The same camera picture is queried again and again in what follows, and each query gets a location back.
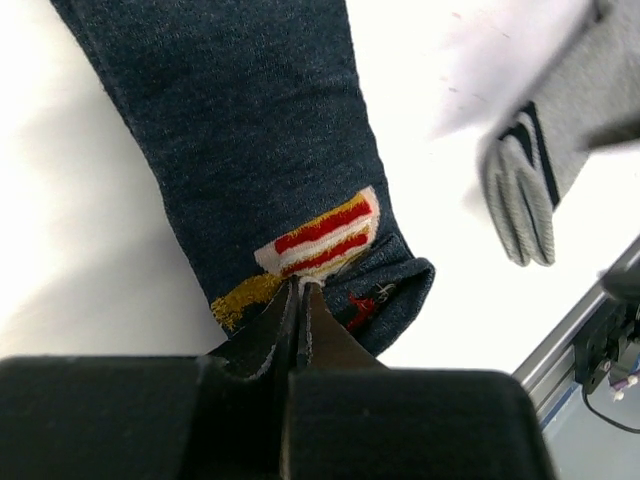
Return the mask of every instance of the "folded fabric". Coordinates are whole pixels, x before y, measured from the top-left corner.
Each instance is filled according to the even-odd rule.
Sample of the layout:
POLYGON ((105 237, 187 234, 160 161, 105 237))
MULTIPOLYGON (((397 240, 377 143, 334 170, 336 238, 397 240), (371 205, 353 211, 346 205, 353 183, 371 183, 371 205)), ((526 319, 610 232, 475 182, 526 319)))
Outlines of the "folded fabric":
POLYGON ((519 265, 554 263, 552 216, 587 160, 584 136, 640 111, 640 2, 608 3, 486 154, 487 205, 519 265))
POLYGON ((393 216, 344 0, 52 0, 158 181, 232 336, 283 279, 322 283, 373 354, 416 317, 432 265, 393 216))

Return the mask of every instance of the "white table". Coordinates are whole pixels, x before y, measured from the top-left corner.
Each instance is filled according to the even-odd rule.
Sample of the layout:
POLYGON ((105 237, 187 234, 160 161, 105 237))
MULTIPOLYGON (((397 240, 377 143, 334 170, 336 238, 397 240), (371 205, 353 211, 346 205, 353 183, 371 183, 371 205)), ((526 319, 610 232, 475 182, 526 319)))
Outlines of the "white table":
MULTIPOLYGON (((588 0, 348 2, 400 226, 438 270, 381 359, 513 372, 640 233, 640 159, 589 159, 557 262, 520 268, 477 158, 588 0)), ((0 356, 196 354, 224 340, 142 154, 46 0, 0 3, 0 356)))

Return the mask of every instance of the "striped patch on sock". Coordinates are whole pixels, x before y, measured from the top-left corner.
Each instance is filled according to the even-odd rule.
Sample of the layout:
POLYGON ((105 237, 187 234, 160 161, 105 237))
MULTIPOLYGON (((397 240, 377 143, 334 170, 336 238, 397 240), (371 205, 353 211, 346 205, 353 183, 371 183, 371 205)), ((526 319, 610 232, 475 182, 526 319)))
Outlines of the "striped patch on sock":
POLYGON ((376 236, 380 206, 372 187, 255 252, 273 275, 324 280, 364 251, 376 236))
POLYGON ((254 252, 267 273, 248 278, 211 304, 216 320, 233 331, 243 311, 268 303, 282 281, 292 275, 323 282, 363 253, 376 237, 380 206, 372 187, 339 207, 286 233, 254 252))

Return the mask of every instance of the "cable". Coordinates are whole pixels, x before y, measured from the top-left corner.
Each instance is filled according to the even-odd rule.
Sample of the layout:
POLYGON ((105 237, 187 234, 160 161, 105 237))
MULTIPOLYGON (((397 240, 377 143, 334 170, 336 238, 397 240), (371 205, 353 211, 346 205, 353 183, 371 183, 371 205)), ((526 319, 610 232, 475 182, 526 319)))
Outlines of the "cable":
POLYGON ((587 395, 586 390, 584 389, 584 387, 582 388, 582 401, 584 402, 585 406, 587 407, 587 409, 593 413, 596 417, 598 417, 601 420, 604 420, 605 422, 607 422, 609 425, 612 425, 616 428, 619 428, 620 430, 623 430, 627 433, 633 433, 636 435, 640 435, 640 428, 631 428, 631 427, 627 427, 626 425, 623 425, 619 422, 616 422, 615 420, 607 417, 606 415, 601 414, 600 412, 598 412, 595 408, 593 408, 591 406, 591 403, 589 403, 589 398, 587 395))

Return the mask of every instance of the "gray sock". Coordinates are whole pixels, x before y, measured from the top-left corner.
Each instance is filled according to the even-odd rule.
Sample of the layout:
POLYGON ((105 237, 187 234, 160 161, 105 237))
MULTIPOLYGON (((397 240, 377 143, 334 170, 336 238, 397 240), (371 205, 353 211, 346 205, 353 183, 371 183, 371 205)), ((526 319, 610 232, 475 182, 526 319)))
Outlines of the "gray sock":
POLYGON ((509 258, 555 261, 552 213, 587 160, 587 132, 640 111, 640 1, 611 1, 490 146, 485 197, 509 258))

